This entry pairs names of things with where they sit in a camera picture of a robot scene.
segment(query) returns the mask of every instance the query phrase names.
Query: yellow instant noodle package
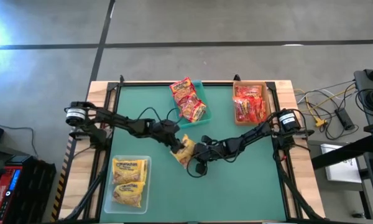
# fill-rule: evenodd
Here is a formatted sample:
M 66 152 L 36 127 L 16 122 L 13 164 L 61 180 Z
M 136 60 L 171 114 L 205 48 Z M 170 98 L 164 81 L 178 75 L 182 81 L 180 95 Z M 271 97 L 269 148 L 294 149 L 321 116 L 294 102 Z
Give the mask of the yellow instant noodle package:
M 184 145 L 183 149 L 178 150 L 176 154 L 171 152 L 173 156 L 177 159 L 177 161 L 186 169 L 189 160 L 191 160 L 191 157 L 193 155 L 193 149 L 195 147 L 195 142 L 188 138 L 186 134 L 184 134 L 184 137 L 182 138 L 182 144 Z
M 112 172 L 114 184 L 126 184 L 129 182 L 143 182 L 147 178 L 147 164 L 146 159 L 140 160 L 112 160 Z
M 144 182 L 130 182 L 116 186 L 113 199 L 118 203 L 141 208 L 142 190 Z

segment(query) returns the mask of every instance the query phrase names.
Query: wooden table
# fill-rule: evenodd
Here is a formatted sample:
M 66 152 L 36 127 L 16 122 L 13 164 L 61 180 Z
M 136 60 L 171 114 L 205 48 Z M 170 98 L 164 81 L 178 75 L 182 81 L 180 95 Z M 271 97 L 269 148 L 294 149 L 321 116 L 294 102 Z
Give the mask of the wooden table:
M 290 80 L 276 80 L 277 94 L 279 104 L 281 108 L 297 108 L 297 102 L 295 100 L 292 82 Z M 108 83 L 111 82 L 91 82 L 91 86 L 88 92 L 87 100 L 94 103 L 96 106 L 103 106 Z M 270 107 L 271 111 L 274 111 L 274 102 L 270 96 Z M 112 110 L 114 105 L 114 96 L 109 101 L 109 109 Z M 299 145 L 306 146 L 306 141 L 302 139 L 295 139 L 295 142 Z M 51 220 L 54 221 L 57 218 L 65 218 L 71 213 L 74 207 L 79 203 L 81 198 L 84 196 L 88 184 L 90 181 L 91 166 L 94 158 L 94 149 L 89 149 L 75 158 L 72 158 L 74 153 L 77 153 L 89 146 L 89 140 L 73 141 L 72 138 L 68 140 L 67 152 L 65 154 L 63 170 L 61 173 L 60 181 L 58 183 L 58 191 L 55 198 L 54 208 L 52 212 Z M 311 164 L 310 154 L 306 149 L 300 147 L 294 147 L 290 151 L 290 158 L 292 160 L 293 171 L 295 180 L 297 183 L 297 189 L 303 195 L 308 204 L 314 209 L 314 211 L 322 217 L 325 217 L 323 210 L 321 197 L 316 183 L 314 170 Z M 290 191 L 287 189 L 288 204 L 290 207 L 290 216 L 296 217 L 294 210 L 293 197 Z M 96 202 L 98 197 L 98 190 L 93 195 L 92 204 L 90 208 L 90 217 L 93 218 L 96 210 Z

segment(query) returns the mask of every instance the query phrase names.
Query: concrete floor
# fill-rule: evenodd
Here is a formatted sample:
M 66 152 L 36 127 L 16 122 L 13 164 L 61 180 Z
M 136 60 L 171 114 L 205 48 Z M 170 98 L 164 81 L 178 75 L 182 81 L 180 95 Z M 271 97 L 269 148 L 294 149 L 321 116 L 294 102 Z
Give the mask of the concrete floor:
M 98 44 L 108 5 L 109 0 L 2 0 L 0 45 Z M 373 39 L 373 0 L 119 0 L 106 42 L 365 39 Z M 0 122 L 34 128 L 39 156 L 57 167 L 70 130 L 63 108 L 85 99 L 96 53 L 0 50 Z M 373 68 L 373 45 L 105 49 L 97 80 L 118 80 L 120 74 L 127 80 L 221 80 L 238 73 L 242 79 L 288 79 L 295 88 L 311 90 L 352 80 L 355 70 L 365 68 Z M 322 97 L 311 99 L 318 103 Z M 347 111 L 360 127 L 367 124 L 351 99 Z M 336 122 L 332 126 L 332 133 L 341 130 Z M 360 130 L 339 141 L 365 135 Z M 317 132 L 312 139 L 325 137 Z M 3 143 L 33 153 L 27 131 L 6 130 Z M 356 192 L 334 190 L 323 176 L 317 179 L 328 218 L 373 223 L 350 217 L 362 209 Z

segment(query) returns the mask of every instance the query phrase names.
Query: teal plastic bin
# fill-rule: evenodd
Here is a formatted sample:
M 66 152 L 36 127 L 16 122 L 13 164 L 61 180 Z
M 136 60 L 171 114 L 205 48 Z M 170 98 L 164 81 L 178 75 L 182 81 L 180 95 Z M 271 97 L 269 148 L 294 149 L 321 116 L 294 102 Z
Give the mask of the teal plastic bin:
M 204 113 L 204 115 L 201 117 L 199 121 L 196 121 L 194 123 L 191 123 L 189 120 L 182 118 L 181 121 L 178 123 L 179 127 L 182 129 L 196 126 L 199 124 L 206 124 L 211 120 L 210 105 L 208 104 L 207 99 L 206 99 L 205 88 L 203 86 L 203 83 L 201 82 L 201 80 L 192 80 L 192 84 L 195 86 L 196 95 L 206 105 L 206 112 Z M 180 110 L 178 109 L 177 103 L 175 102 L 174 99 L 173 99 L 173 102 L 174 102 L 174 108 L 176 109 L 172 112 L 172 116 L 173 116 L 172 120 L 178 121 L 180 119 L 180 116 L 179 116 Z

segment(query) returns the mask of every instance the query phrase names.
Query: green mat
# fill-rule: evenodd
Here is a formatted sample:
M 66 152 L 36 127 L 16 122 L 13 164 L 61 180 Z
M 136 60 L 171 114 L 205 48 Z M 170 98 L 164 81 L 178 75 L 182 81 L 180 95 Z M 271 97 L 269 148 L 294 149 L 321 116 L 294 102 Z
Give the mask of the green mat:
M 234 124 L 231 86 L 206 86 L 205 92 L 212 120 L 182 129 L 177 133 L 178 138 L 187 134 L 190 139 L 200 141 L 205 134 L 213 139 L 224 139 L 240 136 L 251 129 Z M 167 86 L 122 87 L 117 112 L 136 118 L 151 106 L 165 119 L 173 108 L 172 100 Z M 142 118 L 156 119 L 152 111 L 147 111 Z M 100 222 L 284 221 L 285 210 L 272 153 L 270 138 L 263 138 L 247 147 L 235 163 L 210 162 L 208 174 L 196 179 L 187 174 L 163 144 L 153 139 L 137 139 L 116 129 L 111 158 L 115 155 L 152 158 L 148 210 L 142 215 L 108 214 L 103 208 Z

